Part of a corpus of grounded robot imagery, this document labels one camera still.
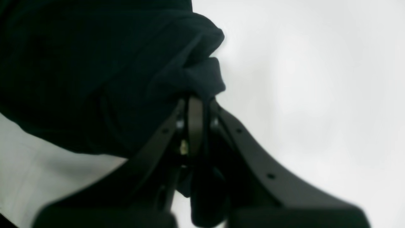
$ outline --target white surface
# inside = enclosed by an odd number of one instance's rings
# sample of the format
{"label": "white surface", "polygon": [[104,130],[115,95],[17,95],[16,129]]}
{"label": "white surface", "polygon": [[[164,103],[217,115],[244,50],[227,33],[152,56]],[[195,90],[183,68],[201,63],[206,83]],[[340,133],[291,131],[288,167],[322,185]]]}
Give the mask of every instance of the white surface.
{"label": "white surface", "polygon": [[[276,160],[360,206],[374,228],[405,227],[405,3],[193,0],[226,36],[213,54],[218,102]],[[45,203],[123,160],[75,155],[0,117],[0,210],[28,228]],[[180,228],[189,200],[175,195]]]}

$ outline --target hole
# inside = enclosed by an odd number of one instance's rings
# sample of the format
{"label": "hole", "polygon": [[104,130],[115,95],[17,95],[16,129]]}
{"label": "hole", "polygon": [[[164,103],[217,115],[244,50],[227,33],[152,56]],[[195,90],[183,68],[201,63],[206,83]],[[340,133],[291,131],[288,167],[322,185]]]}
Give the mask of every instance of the hole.
{"label": "hole", "polygon": [[268,173],[268,174],[267,174],[267,178],[274,180],[274,179],[276,178],[276,176],[274,176],[274,175],[271,174],[271,173]]}

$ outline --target black bracket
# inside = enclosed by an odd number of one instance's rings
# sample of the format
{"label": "black bracket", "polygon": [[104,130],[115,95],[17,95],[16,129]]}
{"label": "black bracket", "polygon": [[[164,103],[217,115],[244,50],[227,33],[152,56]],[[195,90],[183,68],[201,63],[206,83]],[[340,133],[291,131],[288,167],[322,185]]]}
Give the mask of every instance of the black bracket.
{"label": "black bracket", "polygon": [[180,99],[134,157],[92,186],[46,206],[33,227],[176,228],[170,212],[176,189],[191,197],[192,221],[199,227],[224,220],[228,228],[370,227],[360,208],[274,160],[215,98],[208,121],[203,111],[198,97]]}

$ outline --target white background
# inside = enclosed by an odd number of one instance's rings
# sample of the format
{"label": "white background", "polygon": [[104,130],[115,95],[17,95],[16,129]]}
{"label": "white background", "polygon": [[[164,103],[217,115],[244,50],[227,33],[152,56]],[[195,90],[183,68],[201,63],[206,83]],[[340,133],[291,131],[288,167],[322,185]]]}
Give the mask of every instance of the white background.
{"label": "white background", "polygon": [[[405,2],[193,0],[225,41],[217,96],[277,161],[361,207],[374,228],[405,227]],[[0,116],[0,212],[28,228],[46,203],[124,159],[76,155]],[[175,195],[180,228],[194,227]]]}

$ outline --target screw hole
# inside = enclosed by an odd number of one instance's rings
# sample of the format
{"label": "screw hole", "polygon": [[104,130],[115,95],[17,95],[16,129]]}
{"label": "screw hole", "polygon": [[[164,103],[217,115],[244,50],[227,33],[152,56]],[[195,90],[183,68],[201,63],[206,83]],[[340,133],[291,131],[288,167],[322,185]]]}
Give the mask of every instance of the screw hole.
{"label": "screw hole", "polygon": [[267,174],[267,178],[274,180],[274,179],[276,178],[276,176],[274,176],[274,175],[271,174],[271,173],[268,173],[268,174]]}

